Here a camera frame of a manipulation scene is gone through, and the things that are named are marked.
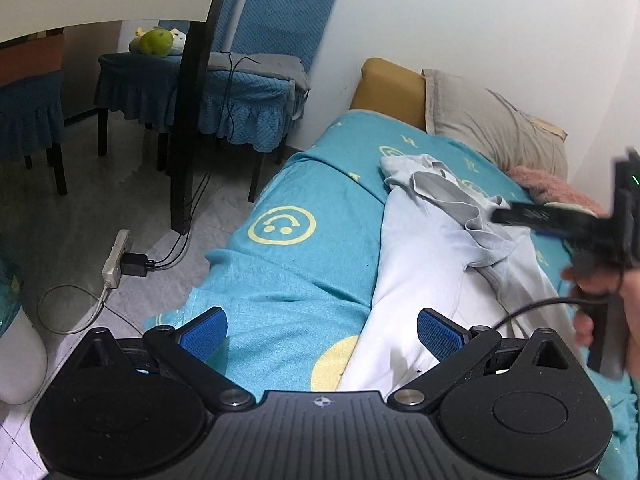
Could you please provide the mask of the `person's right hand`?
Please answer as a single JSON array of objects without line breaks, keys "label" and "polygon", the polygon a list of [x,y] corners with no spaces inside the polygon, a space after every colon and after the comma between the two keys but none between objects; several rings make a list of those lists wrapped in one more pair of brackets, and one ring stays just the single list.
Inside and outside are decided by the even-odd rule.
[{"label": "person's right hand", "polygon": [[629,330],[626,344],[625,370],[628,375],[638,382],[640,375],[639,349],[639,270],[631,269],[620,276],[620,272],[613,268],[600,266],[593,274],[586,278],[578,278],[576,271],[567,266],[561,273],[564,281],[573,284],[570,296],[573,299],[585,299],[593,302],[593,306],[580,306],[574,315],[575,342],[579,347],[591,352],[594,336],[594,319],[592,314],[605,307],[605,300],[616,294],[622,298]]}]

